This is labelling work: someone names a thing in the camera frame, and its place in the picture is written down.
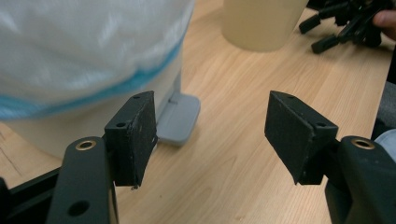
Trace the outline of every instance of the finger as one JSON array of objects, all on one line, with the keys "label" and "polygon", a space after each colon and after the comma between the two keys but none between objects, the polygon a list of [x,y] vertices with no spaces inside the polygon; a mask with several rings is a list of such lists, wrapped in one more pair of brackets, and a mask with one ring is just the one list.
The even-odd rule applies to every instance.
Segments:
[{"label": "finger", "polygon": [[373,24],[381,28],[396,28],[396,10],[383,10],[375,14]]}]

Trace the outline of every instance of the screw hole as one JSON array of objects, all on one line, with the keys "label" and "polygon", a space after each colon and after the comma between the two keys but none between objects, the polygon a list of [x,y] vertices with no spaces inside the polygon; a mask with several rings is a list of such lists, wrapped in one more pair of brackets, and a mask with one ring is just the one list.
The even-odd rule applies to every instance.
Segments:
[{"label": "screw hole", "polygon": [[124,127],[125,125],[126,125],[126,123],[118,123],[116,126],[119,127],[119,128],[122,128],[122,127]]},{"label": "screw hole", "polygon": [[87,201],[79,201],[69,207],[68,214],[71,217],[78,217],[84,214],[89,207],[90,204]]},{"label": "screw hole", "polygon": [[321,122],[317,123],[317,125],[320,126],[320,127],[326,127],[327,126],[325,123],[321,123]]},{"label": "screw hole", "polygon": [[87,141],[83,141],[83,142],[78,143],[78,145],[76,145],[76,149],[80,150],[80,151],[84,151],[84,150],[91,149],[94,146],[96,146],[96,142],[95,141],[87,140]]},{"label": "screw hole", "polygon": [[357,138],[352,139],[352,144],[355,145],[355,147],[360,147],[362,149],[367,149],[367,150],[375,149],[373,143],[364,139],[357,139]]}]

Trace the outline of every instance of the blue stripe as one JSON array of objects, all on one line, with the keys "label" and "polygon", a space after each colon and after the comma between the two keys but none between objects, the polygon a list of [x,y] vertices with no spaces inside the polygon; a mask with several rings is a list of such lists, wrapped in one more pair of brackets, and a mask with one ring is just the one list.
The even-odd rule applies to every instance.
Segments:
[{"label": "blue stripe", "polygon": [[42,118],[48,115],[53,115],[59,112],[77,108],[82,105],[98,102],[112,95],[123,94],[136,90],[137,88],[148,84],[176,58],[182,47],[184,35],[159,66],[148,70],[137,70],[130,79],[118,85],[109,87],[93,95],[83,97],[72,102],[59,105],[43,105],[35,104],[7,95],[0,95],[0,120]]}]

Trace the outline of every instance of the hand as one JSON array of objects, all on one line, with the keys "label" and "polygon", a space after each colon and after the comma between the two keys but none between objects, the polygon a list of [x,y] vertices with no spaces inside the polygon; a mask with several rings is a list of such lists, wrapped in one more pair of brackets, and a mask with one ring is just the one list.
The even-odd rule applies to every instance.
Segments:
[{"label": "hand", "polygon": [[373,24],[383,28],[382,32],[396,41],[396,10],[383,10],[373,17]]}]

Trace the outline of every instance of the brass ring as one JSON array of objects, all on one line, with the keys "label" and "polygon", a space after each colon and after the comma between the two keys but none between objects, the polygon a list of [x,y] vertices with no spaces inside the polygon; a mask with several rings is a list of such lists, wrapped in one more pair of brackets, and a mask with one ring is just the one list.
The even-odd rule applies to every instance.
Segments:
[{"label": "brass ring", "polygon": [[351,142],[355,147],[360,147],[367,150],[375,149],[375,145],[372,142],[365,139],[354,138],[351,140]]},{"label": "brass ring", "polygon": [[95,147],[95,146],[96,146],[96,142],[95,142],[95,141],[93,141],[93,140],[86,140],[86,141],[83,141],[83,142],[78,143],[78,144],[76,145],[76,149],[77,149],[78,151],[85,151],[85,150],[89,150],[89,149],[91,149],[91,148],[93,148],[93,147]]}]

